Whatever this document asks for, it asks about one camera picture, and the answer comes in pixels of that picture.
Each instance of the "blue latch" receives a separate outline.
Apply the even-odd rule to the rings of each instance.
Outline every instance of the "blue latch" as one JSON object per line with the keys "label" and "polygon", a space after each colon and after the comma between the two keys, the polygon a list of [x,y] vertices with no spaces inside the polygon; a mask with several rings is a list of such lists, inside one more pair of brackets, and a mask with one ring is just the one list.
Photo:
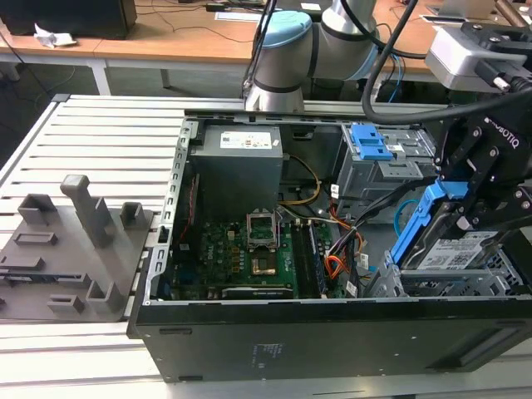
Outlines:
{"label": "blue latch", "polygon": [[351,125],[351,138],[360,150],[362,160],[391,160],[393,154],[374,125]]}

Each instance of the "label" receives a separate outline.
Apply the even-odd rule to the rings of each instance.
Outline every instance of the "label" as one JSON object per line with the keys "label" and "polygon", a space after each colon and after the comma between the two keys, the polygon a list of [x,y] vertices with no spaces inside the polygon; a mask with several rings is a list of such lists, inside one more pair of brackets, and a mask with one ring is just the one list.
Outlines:
{"label": "label", "polygon": [[340,186],[339,185],[331,185],[331,196],[335,198],[336,200],[340,198]]}
{"label": "label", "polygon": [[357,287],[355,287],[355,284],[350,281],[347,281],[346,291],[348,291],[354,298],[357,297]]}
{"label": "label", "polygon": [[316,4],[314,2],[302,2],[301,8],[303,10],[311,10],[311,11],[321,11],[321,7],[319,7],[319,4]]}
{"label": "label", "polygon": [[510,143],[514,150],[519,147],[519,139],[515,136],[514,133],[506,129],[504,126],[499,125],[497,122],[491,120],[490,118],[484,118],[484,122],[488,125],[492,125],[501,135]]}
{"label": "label", "polygon": [[360,254],[360,266],[362,268],[365,268],[366,270],[369,270],[369,255],[368,254]]}
{"label": "label", "polygon": [[386,146],[387,150],[390,151],[390,152],[397,152],[397,151],[402,151],[402,152],[405,152],[402,148],[402,145],[400,144],[388,144]]}
{"label": "label", "polygon": [[252,368],[266,368],[269,363],[275,363],[283,353],[283,343],[257,343],[251,353]]}
{"label": "label", "polygon": [[461,239],[439,239],[418,270],[461,270],[480,253],[482,242],[495,237],[495,231],[471,231]]}
{"label": "label", "polygon": [[219,139],[220,148],[271,150],[272,136],[267,131],[225,131]]}

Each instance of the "table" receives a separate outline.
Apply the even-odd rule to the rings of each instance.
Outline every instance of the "table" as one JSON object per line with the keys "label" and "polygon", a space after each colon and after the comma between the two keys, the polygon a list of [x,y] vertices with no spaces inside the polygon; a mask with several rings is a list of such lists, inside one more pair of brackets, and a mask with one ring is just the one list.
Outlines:
{"label": "table", "polygon": [[[243,105],[239,100],[125,96],[71,96],[66,102],[53,101],[0,171],[0,248],[21,219],[17,207],[27,193],[49,194],[55,204],[67,204],[59,184],[68,173],[87,174],[90,192],[104,195],[109,206],[129,199],[140,201],[157,212],[155,226],[184,109],[213,108],[237,111]],[[305,109],[362,113],[358,103],[307,101]],[[411,106],[401,104],[379,104],[376,109],[412,112]],[[155,242],[152,231],[145,247]],[[126,337],[126,322],[0,321],[0,364],[0,397],[9,399],[30,395],[41,399],[350,399],[402,394],[426,399],[511,399],[513,395],[530,397],[532,392],[532,340],[464,374],[166,385],[142,341]]]}
{"label": "table", "polygon": [[[399,37],[397,48],[408,52],[428,51],[436,31],[430,23],[414,18],[427,13],[426,3],[435,2],[441,0],[420,1],[412,14],[412,21]],[[169,6],[164,0],[155,0],[155,4]],[[137,5],[143,7],[137,7],[137,24],[125,41],[81,38],[78,46],[49,49],[41,46],[33,37],[12,37],[5,26],[0,27],[0,32],[25,62],[90,67],[101,95],[111,94],[107,75],[109,67],[159,69],[163,87],[170,86],[168,70],[244,73],[251,54],[255,23],[216,21],[214,13],[197,7],[179,8],[179,12],[173,13],[162,13],[169,11],[169,8],[157,7],[156,10],[161,12],[157,14],[153,13],[150,6],[151,0],[137,0]],[[378,0],[374,17],[377,23],[387,23],[393,29],[398,21],[397,16],[400,17],[403,11],[404,6],[397,0]],[[207,27],[240,42],[204,28],[191,27]],[[389,37],[387,29],[379,27],[379,32],[382,40],[386,41]],[[0,43],[0,61],[18,62],[4,42]],[[392,64],[388,62],[377,80],[377,89],[391,69]],[[403,80],[436,81],[421,60],[406,60]]]}

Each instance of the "paper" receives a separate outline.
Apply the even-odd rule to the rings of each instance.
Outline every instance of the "paper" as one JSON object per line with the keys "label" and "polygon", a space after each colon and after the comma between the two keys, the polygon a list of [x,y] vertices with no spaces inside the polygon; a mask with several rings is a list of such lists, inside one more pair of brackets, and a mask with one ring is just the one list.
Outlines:
{"label": "paper", "polygon": [[261,14],[250,12],[217,12],[214,19],[220,21],[258,22]]}
{"label": "paper", "polygon": [[310,11],[321,11],[321,7],[319,7],[319,4],[316,4],[315,2],[302,2],[301,8],[303,10],[310,10]]}
{"label": "paper", "polygon": [[72,39],[70,33],[52,33],[41,29],[37,24],[35,24],[35,33],[33,34],[33,37],[35,37],[43,46],[50,48],[77,44],[77,42]]}

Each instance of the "blue cable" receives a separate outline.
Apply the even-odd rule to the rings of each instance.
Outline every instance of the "blue cable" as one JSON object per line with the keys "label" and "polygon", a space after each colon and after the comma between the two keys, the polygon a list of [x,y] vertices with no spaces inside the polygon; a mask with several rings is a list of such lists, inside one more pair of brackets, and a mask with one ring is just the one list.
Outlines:
{"label": "blue cable", "polygon": [[392,55],[393,59],[397,62],[397,65],[399,66],[399,78],[397,79],[396,89],[393,91],[392,95],[390,96],[390,100],[388,102],[392,102],[394,97],[397,94],[397,91],[399,90],[399,86],[401,85],[403,76],[403,70],[401,68],[401,60],[398,56]]}
{"label": "blue cable", "polygon": [[407,199],[405,202],[399,205],[399,208],[397,208],[396,213],[393,215],[393,229],[396,230],[397,237],[401,235],[401,228],[399,227],[399,217],[401,216],[401,212],[406,208],[407,205],[414,203],[419,204],[419,200]]}

